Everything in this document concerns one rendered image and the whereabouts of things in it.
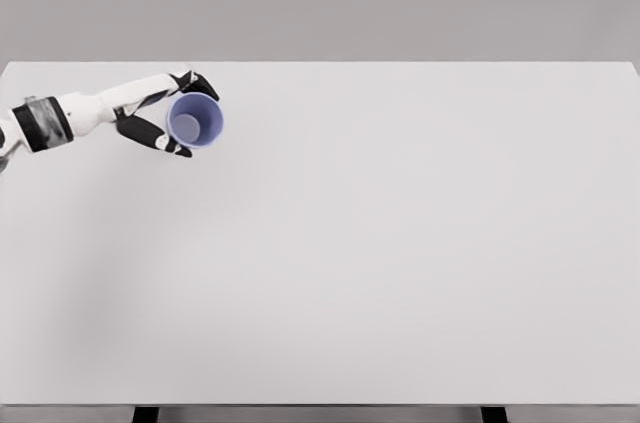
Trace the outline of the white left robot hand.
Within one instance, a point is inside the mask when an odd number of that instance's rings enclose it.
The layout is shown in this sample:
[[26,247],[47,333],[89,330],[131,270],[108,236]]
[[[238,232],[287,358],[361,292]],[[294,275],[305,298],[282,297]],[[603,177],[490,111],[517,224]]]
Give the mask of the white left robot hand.
[[200,92],[220,97],[204,75],[189,70],[182,75],[170,73],[139,79],[111,88],[100,94],[101,100],[114,114],[116,131],[124,138],[146,148],[190,158],[193,151],[179,144],[165,127],[140,117],[137,112],[169,97]]

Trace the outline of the light purple cup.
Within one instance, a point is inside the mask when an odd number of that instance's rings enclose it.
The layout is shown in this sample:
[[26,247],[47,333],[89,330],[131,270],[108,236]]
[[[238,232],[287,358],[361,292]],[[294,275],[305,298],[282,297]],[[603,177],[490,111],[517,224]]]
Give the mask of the light purple cup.
[[166,124],[169,135],[179,144],[201,149],[221,135],[225,120],[216,99],[194,92],[177,97],[170,104]]

